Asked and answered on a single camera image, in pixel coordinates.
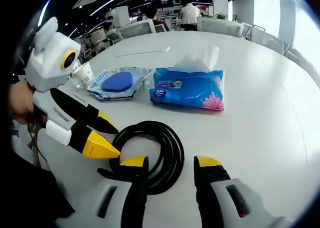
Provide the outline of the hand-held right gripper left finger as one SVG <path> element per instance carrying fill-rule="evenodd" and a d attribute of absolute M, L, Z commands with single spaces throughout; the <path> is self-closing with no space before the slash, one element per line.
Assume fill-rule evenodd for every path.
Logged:
<path fill-rule="evenodd" d="M 75 227 L 142 227 L 147 202 L 149 159 L 129 158 L 115 172 L 99 168 L 102 184 L 85 196 L 74 213 Z"/>

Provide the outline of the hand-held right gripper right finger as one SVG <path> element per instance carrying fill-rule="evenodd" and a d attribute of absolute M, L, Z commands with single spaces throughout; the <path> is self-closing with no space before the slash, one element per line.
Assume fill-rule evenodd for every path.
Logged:
<path fill-rule="evenodd" d="M 194 184 L 202 227 L 284 227 L 283 216 L 271 215 L 260 195 L 211 157 L 194 157 Z"/>

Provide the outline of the person's left hand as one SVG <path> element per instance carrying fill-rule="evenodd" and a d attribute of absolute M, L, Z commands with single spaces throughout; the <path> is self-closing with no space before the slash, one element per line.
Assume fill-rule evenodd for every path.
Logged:
<path fill-rule="evenodd" d="M 26 124 L 34 110 L 33 90 L 26 80 L 12 84 L 8 93 L 8 108 L 11 119 Z"/>

